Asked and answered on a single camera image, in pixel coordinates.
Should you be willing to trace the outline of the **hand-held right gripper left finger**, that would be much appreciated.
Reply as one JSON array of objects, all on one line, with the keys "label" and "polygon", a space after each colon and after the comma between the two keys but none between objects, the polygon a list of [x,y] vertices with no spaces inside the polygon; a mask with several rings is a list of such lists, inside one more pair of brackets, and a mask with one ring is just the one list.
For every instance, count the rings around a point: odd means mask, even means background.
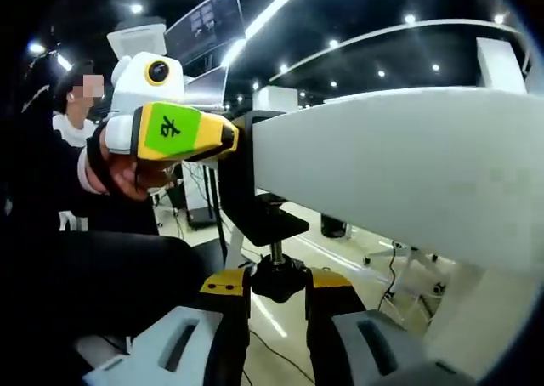
[{"label": "hand-held right gripper left finger", "polygon": [[250,343],[249,269],[209,276],[195,302],[171,310],[86,385],[240,385]]}]

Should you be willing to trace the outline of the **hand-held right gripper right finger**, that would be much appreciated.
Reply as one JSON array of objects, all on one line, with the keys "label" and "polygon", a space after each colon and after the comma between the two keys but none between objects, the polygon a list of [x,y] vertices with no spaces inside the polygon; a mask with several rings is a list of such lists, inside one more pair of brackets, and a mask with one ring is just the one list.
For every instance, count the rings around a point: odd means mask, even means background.
[{"label": "hand-held right gripper right finger", "polygon": [[317,385],[470,385],[472,378],[428,356],[423,341],[367,309],[351,282],[308,269],[306,342]]}]

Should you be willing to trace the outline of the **person's left hand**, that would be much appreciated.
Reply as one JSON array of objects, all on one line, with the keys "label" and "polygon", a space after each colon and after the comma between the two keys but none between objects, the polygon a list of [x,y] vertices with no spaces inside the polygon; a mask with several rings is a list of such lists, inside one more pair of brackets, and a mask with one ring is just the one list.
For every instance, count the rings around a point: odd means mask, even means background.
[{"label": "person's left hand", "polygon": [[143,201],[149,190],[172,181],[167,172],[170,162],[140,161],[136,156],[116,154],[105,141],[107,122],[100,124],[82,151],[81,184],[86,190]]}]

